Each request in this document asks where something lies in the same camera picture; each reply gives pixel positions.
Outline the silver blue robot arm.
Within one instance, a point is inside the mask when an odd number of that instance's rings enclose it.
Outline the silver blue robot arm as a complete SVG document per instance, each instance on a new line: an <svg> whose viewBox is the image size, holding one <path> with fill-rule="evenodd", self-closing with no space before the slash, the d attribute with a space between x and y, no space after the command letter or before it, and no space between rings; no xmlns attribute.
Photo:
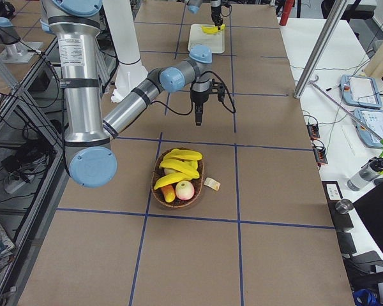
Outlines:
<svg viewBox="0 0 383 306"><path fill-rule="evenodd" d="M187 0L184 1L188 11L196 14L202 6L203 0ZM210 0L211 20L216 27L223 25L222 18L222 2L220 0Z"/></svg>
<svg viewBox="0 0 383 306"><path fill-rule="evenodd" d="M101 113L97 36L103 11L118 60L115 94L119 104ZM107 184L117 171L110 141L128 127L163 91L191 85L193 102L205 101L212 51L195 45L188 57L166 68L142 65L133 13L128 1L42 1L41 24L56 35L61 60L60 86L66 98L69 127L65 141L70 177L84 187Z"/></svg>

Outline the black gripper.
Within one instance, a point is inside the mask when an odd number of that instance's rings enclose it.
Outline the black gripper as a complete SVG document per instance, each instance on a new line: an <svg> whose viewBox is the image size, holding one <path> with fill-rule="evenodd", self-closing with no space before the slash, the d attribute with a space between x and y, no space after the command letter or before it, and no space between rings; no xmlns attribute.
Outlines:
<svg viewBox="0 0 383 306"><path fill-rule="evenodd" d="M211 5L211 15L213 16L213 24L215 26L221 26L223 24L223 18L221 16L222 1L221 0L210 0L210 5Z"/></svg>
<svg viewBox="0 0 383 306"><path fill-rule="evenodd" d="M204 103L208 101L210 95L217 95L218 101L223 103L225 99L225 84L215 80L196 82L191 85L190 97L194 103L195 125L202 125L204 113Z"/></svg>

